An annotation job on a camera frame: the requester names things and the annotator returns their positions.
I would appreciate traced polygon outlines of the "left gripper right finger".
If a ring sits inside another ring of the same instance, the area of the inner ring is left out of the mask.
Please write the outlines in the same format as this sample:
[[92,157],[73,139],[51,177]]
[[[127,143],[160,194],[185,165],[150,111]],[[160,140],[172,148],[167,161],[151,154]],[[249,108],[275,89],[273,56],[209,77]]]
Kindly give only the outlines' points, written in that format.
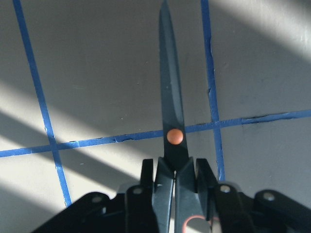
[[311,210],[275,190],[253,198],[219,183],[207,160],[197,159],[197,191],[207,220],[218,220],[223,233],[309,233]]

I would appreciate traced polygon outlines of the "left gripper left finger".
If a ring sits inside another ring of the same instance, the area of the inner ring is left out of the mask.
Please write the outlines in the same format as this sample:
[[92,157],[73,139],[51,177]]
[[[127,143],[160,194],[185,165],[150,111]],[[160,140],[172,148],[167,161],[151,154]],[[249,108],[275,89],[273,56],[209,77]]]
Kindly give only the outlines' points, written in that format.
[[34,230],[36,233],[156,233],[153,160],[142,163],[140,183],[113,199],[91,192]]

